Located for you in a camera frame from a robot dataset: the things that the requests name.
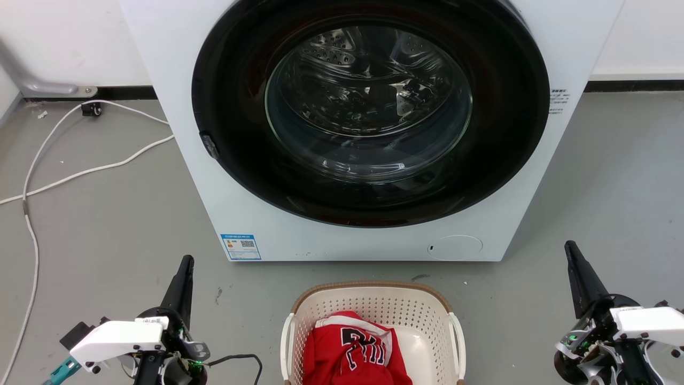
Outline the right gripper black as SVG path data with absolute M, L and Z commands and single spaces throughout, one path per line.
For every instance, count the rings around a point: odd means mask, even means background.
M 655 342 L 618 335 L 611 310 L 638 303 L 609 294 L 575 241 L 566 241 L 564 251 L 577 323 L 556 346 L 554 366 L 560 378 L 570 384 L 664 384 L 647 355 Z

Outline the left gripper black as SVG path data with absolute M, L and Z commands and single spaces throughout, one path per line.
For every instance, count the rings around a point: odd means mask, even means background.
M 193 273 L 195 259 L 183 256 L 169 283 L 160 307 L 149 309 L 135 319 L 161 324 L 160 341 L 154 348 L 135 349 L 134 384 L 205 384 L 210 356 L 207 344 L 190 336 Z

